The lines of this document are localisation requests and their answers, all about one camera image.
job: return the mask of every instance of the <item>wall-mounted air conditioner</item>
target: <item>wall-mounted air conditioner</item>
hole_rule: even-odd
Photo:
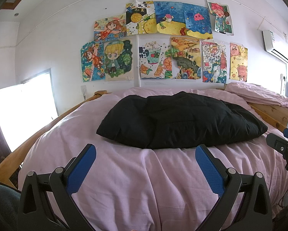
[[[281,61],[288,63],[288,44],[270,30],[263,30],[264,48]]]

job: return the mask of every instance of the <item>bright window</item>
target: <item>bright window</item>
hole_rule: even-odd
[[[55,118],[49,70],[22,84],[0,89],[0,127],[12,152]]]

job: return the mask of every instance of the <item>wooden bed frame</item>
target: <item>wooden bed frame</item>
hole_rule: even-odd
[[[41,130],[32,135],[29,139],[27,139],[24,143],[22,143],[14,152],[12,152],[5,160],[0,164],[0,182],[5,183],[9,186],[15,187],[9,180],[11,175],[17,170],[17,168],[23,163],[27,153],[34,145],[34,143],[38,140],[40,136],[42,136],[45,132],[49,131],[54,125],[56,125],[61,119],[72,113],[78,107],[80,107],[83,103],[95,100],[102,95],[107,94],[106,90],[97,91],[94,96],[91,98],[81,102],[75,107],[71,108],[67,112],[63,113],[56,119],[54,119],[51,123],[43,127]],[[274,126],[281,132],[286,128],[288,124],[288,110],[282,108],[277,105],[262,105],[256,103],[248,103],[251,108],[253,108],[257,114],[259,114],[264,121]]]

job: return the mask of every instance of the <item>white wall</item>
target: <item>white wall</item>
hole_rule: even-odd
[[[62,10],[34,29],[40,22],[69,4],[78,0],[44,0],[21,21],[16,48],[16,81],[20,82],[45,69],[52,68],[54,94],[59,114],[79,103],[83,97],[81,85],[86,85],[91,96],[97,90],[115,91],[137,86],[138,81],[82,82],[80,49],[93,40],[93,25],[97,19],[125,12],[125,4],[134,0],[84,0]],[[206,0],[173,0],[207,6]],[[262,17],[232,0],[209,0],[228,4],[233,20],[234,36],[213,32],[217,41],[243,44],[248,48],[248,82],[263,85],[271,90],[280,89],[280,74],[285,74],[285,65],[266,53],[261,30],[270,29],[282,36]],[[288,24],[265,0],[237,0],[265,16],[288,36]],[[141,39],[167,38],[163,34],[143,35]],[[135,37],[130,38],[136,46]],[[134,65],[137,64],[136,48]],[[214,88],[219,85],[204,84],[201,80],[142,80],[145,87]]]
[[[15,46],[18,22],[0,22],[0,89],[16,84]]]

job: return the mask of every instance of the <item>drawing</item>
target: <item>drawing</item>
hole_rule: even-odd
[[[181,2],[154,2],[159,33],[185,36],[186,24]]]
[[[177,61],[176,79],[201,78],[200,39],[171,37],[172,58]]]
[[[214,30],[222,34],[233,36],[233,23],[228,6],[211,2],[208,2],[208,6],[210,13],[216,16]]]
[[[127,35],[157,32],[156,13],[153,1],[126,4]]]
[[[94,41],[112,41],[126,37],[126,14],[95,21]]]
[[[236,81],[247,81],[248,76],[248,49],[230,43],[231,50],[231,73],[230,79]]]
[[[202,41],[203,82],[226,83],[227,60],[226,47],[215,42]]]
[[[212,39],[209,11],[206,7],[183,3],[188,36]]]
[[[84,82],[104,79],[103,43],[86,43],[81,49],[81,65]]]
[[[130,40],[115,40],[104,43],[105,80],[133,80],[132,44]]]
[[[172,78],[171,46],[155,40],[139,47],[141,78]]]

